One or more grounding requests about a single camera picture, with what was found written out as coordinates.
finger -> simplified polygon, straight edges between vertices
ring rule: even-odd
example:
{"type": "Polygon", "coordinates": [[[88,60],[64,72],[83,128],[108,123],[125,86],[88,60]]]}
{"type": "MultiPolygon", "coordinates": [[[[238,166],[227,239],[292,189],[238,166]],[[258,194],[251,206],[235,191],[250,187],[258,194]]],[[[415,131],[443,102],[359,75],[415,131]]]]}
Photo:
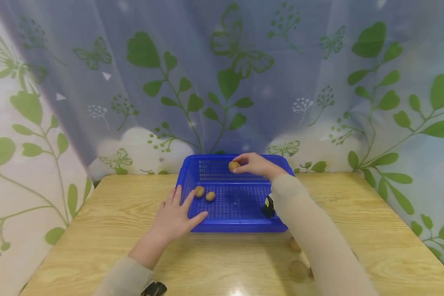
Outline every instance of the finger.
{"type": "Polygon", "coordinates": [[[173,188],[173,189],[171,189],[171,191],[169,191],[168,198],[166,199],[166,205],[170,205],[173,203],[173,198],[174,198],[175,192],[176,192],[176,188],[173,188]]]}
{"type": "Polygon", "coordinates": [[[178,185],[178,187],[176,187],[176,193],[174,194],[174,199],[173,199],[173,205],[175,206],[179,206],[179,204],[181,203],[181,191],[183,190],[183,187],[181,185],[178,185]]]}
{"type": "Polygon", "coordinates": [[[192,203],[192,201],[193,201],[193,199],[194,199],[194,193],[195,193],[195,191],[192,190],[192,191],[188,194],[188,196],[186,197],[186,199],[184,200],[184,203],[183,203],[182,207],[184,208],[184,210],[185,210],[186,213],[187,213],[187,212],[189,211],[189,209],[190,209],[191,203],[192,203]]]}
{"type": "Polygon", "coordinates": [[[207,215],[209,215],[209,212],[204,211],[199,213],[197,216],[195,216],[194,218],[190,219],[187,224],[188,227],[190,228],[189,231],[193,230],[194,227],[196,227],[197,225],[199,225],[202,221],[204,221],[204,219],[207,217],[207,215]]]}
{"type": "Polygon", "coordinates": [[[242,165],[241,167],[238,167],[233,170],[234,174],[242,174],[242,173],[249,173],[251,172],[251,166],[250,164],[242,165]]]}
{"type": "Polygon", "coordinates": [[[160,202],[160,206],[158,207],[158,212],[160,212],[162,209],[164,209],[164,206],[166,205],[166,202],[163,200],[160,202]]]}
{"type": "Polygon", "coordinates": [[[235,157],[232,161],[233,162],[242,162],[242,163],[249,162],[250,154],[251,153],[243,153],[243,154],[235,157]]]}

white triangle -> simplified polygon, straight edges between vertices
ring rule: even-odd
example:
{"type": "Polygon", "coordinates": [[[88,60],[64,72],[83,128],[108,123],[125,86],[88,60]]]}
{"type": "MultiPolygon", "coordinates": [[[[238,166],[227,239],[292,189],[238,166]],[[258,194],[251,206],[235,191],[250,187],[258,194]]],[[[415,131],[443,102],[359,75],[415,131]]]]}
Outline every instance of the white triangle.
{"type": "Polygon", "coordinates": [[[112,75],[107,74],[106,72],[102,72],[102,74],[104,75],[105,80],[109,80],[110,77],[112,77],[112,75]]]}
{"type": "Polygon", "coordinates": [[[57,101],[60,101],[60,100],[64,100],[64,99],[66,99],[66,97],[64,97],[62,94],[60,94],[60,93],[56,93],[56,100],[57,101]]]}

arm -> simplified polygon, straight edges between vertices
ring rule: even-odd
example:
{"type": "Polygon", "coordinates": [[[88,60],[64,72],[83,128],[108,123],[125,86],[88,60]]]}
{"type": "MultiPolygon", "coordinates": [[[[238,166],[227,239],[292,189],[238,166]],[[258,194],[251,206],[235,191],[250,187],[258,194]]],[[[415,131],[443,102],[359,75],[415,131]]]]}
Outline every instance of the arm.
{"type": "Polygon", "coordinates": [[[171,190],[161,202],[150,230],[106,275],[93,296],[140,296],[151,284],[153,269],[170,243],[200,224],[207,212],[188,219],[187,211],[194,199],[194,190],[181,204],[181,186],[171,190]]]}
{"type": "Polygon", "coordinates": [[[255,153],[234,161],[248,163],[235,173],[268,178],[275,211],[306,253],[323,296],[377,296],[371,281],[327,213],[295,177],[255,153]]]}

blue plastic basket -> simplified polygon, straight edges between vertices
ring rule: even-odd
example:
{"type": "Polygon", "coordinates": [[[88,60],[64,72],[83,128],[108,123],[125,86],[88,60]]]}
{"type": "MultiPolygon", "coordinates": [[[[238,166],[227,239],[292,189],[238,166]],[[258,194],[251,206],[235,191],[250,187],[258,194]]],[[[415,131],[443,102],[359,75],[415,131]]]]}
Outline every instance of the blue plastic basket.
{"type": "MultiPolygon", "coordinates": [[[[203,186],[204,196],[194,198],[188,217],[203,211],[209,216],[192,232],[211,233],[257,233],[284,232],[288,228],[280,218],[268,219],[261,208],[271,192],[269,180],[257,175],[233,174],[229,162],[236,155],[191,155],[179,171],[178,183],[182,186],[181,203],[196,186],[203,186]],[[206,201],[207,192],[215,192],[213,201],[206,201]]],[[[285,158],[278,155],[263,155],[269,161],[294,175],[285,158]]]]}

left hand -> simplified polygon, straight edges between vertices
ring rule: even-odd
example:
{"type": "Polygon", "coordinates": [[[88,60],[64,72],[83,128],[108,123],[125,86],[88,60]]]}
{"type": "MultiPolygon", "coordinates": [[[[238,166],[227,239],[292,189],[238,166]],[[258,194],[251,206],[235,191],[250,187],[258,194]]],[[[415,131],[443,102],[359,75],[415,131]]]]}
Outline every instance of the left hand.
{"type": "Polygon", "coordinates": [[[170,243],[193,230],[207,217],[208,213],[202,212],[194,218],[188,219],[187,212],[193,199],[194,190],[180,205],[181,185],[178,186],[177,190],[172,189],[168,198],[160,203],[150,230],[141,237],[128,253],[129,258],[153,270],[170,243]]]}
{"type": "Polygon", "coordinates": [[[165,244],[170,244],[193,230],[208,215],[208,212],[204,211],[189,219],[187,212],[194,199],[194,190],[188,194],[184,203],[180,205],[181,190],[181,185],[178,185],[178,188],[176,190],[172,189],[166,200],[160,203],[153,225],[148,231],[148,235],[158,237],[165,244]]]}

